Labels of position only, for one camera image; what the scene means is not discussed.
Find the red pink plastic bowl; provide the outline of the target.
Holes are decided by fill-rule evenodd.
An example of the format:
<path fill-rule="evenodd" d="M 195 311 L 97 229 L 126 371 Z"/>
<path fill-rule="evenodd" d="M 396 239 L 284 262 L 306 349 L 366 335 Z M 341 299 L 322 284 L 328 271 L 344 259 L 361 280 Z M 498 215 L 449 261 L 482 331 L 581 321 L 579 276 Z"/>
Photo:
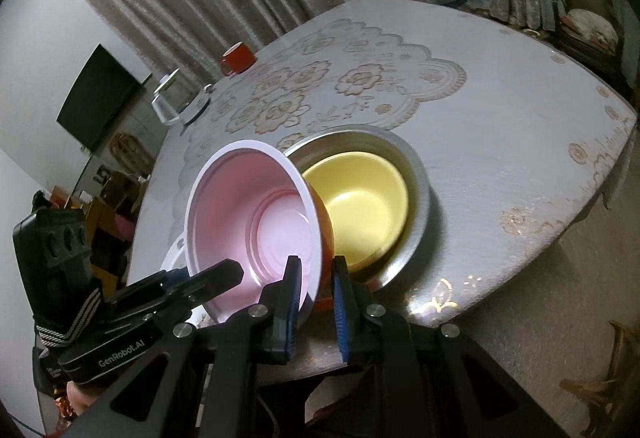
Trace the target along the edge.
<path fill-rule="evenodd" d="M 329 214 L 293 162 L 270 144 L 240 140 L 218 150 L 195 179 L 186 206 L 184 256 L 190 273 L 224 259 L 243 269 L 241 283 L 204 302 L 216 323 L 258 302 L 282 279 L 288 258 L 302 263 L 298 325 L 320 297 L 334 256 Z"/>

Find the yellow plastic bowl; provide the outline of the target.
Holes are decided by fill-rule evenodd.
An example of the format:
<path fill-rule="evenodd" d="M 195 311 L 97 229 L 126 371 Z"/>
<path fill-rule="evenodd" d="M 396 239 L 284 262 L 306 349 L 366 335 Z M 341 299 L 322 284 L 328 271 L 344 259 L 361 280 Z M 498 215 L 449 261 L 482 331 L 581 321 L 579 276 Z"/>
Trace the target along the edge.
<path fill-rule="evenodd" d="M 322 199 L 334 235 L 334 252 L 350 272 L 383 258 L 408 218 L 409 192 L 400 171 L 371 152 L 348 151 L 322 158 L 303 172 Z"/>

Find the large steel bowl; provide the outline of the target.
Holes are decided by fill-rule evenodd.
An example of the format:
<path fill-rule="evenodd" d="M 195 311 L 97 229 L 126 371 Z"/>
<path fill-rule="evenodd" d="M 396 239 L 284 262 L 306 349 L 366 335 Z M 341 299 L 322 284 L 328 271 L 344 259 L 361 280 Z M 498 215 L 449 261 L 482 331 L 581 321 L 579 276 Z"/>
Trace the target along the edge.
<path fill-rule="evenodd" d="M 378 291 L 412 259 L 430 214 L 430 184 L 403 138 L 366 125 L 333 127 L 284 154 L 329 214 L 334 252 L 352 277 Z"/>

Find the white floral plate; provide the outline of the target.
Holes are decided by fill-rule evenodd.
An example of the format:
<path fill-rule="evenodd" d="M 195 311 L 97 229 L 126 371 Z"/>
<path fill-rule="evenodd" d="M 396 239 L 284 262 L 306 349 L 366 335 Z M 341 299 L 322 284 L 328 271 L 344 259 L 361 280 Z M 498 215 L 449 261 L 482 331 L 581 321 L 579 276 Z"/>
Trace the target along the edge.
<path fill-rule="evenodd" d="M 171 244 L 160 268 L 163 271 L 186 268 L 186 237 L 184 234 L 180 234 Z M 192 309 L 188 322 L 196 328 L 205 328 L 212 320 L 210 320 L 204 306 L 200 305 Z"/>

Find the wooden shelf cabinet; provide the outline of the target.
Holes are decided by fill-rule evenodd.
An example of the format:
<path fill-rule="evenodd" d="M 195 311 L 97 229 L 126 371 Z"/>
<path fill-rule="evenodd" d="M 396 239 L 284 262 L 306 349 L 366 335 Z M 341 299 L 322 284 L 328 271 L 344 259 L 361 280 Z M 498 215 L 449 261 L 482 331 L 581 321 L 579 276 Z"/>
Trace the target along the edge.
<path fill-rule="evenodd" d="M 112 172 L 100 193 L 90 200 L 73 198 L 60 188 L 49 196 L 38 190 L 32 197 L 32 211 L 43 208 L 71 208 L 85 215 L 91 246 L 91 265 L 103 281 L 107 295 L 124 287 L 129 251 L 148 182 Z"/>

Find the white electric kettle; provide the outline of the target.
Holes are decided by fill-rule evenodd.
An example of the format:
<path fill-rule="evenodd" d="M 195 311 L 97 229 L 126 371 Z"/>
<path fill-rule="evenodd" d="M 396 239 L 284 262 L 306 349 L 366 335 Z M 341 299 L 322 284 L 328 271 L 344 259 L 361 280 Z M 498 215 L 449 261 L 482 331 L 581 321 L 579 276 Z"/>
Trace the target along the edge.
<path fill-rule="evenodd" d="M 160 79 L 151 106 L 163 125 L 188 126 L 209 106 L 213 91 L 212 84 L 205 85 L 200 91 L 189 90 L 186 79 L 176 68 Z"/>

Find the red ceramic mug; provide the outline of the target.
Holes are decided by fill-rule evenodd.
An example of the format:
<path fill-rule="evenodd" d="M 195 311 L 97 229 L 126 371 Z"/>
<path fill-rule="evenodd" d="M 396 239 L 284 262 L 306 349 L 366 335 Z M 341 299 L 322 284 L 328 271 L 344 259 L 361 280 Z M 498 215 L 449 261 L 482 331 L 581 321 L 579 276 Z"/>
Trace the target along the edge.
<path fill-rule="evenodd" d="M 257 58 L 247 44 L 237 42 L 222 55 L 220 69 L 224 76 L 231 76 L 245 72 L 256 62 Z"/>

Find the white gold floral tablecloth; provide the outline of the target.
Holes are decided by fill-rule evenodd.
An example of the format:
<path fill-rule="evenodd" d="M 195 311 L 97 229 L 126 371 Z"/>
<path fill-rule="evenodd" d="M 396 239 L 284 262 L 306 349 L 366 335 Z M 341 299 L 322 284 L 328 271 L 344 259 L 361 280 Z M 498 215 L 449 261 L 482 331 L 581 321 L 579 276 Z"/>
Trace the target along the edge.
<path fill-rule="evenodd" d="M 543 42 L 471 13 L 352 0 L 260 50 L 172 126 L 142 204 L 128 278 L 178 264 L 192 184 L 228 143 L 255 139 L 299 165 L 325 148 L 416 165 L 420 224 L 370 288 L 437 326 L 506 284 L 575 222 L 634 138 L 628 102 Z"/>

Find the black wall television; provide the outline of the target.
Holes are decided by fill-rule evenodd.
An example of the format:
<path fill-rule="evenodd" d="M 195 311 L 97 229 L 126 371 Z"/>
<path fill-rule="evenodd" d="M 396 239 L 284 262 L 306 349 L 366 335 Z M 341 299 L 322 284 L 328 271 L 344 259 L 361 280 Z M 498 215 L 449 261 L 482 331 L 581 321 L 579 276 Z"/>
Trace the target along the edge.
<path fill-rule="evenodd" d="M 150 77 L 144 71 L 138 80 L 98 45 L 76 77 L 56 122 L 85 149 L 96 152 Z"/>

